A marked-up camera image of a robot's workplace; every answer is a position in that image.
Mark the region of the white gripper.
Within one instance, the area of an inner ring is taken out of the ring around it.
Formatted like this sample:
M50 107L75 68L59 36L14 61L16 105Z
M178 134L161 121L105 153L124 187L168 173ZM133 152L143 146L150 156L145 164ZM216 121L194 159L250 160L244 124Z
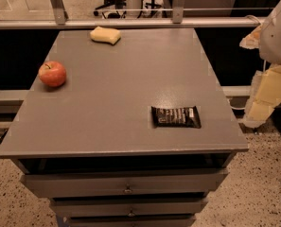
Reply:
M281 0L265 19L244 37L239 46L245 49L259 47L260 57L272 64L265 72L256 71L252 79L250 97L246 102L243 124L258 128L281 103Z

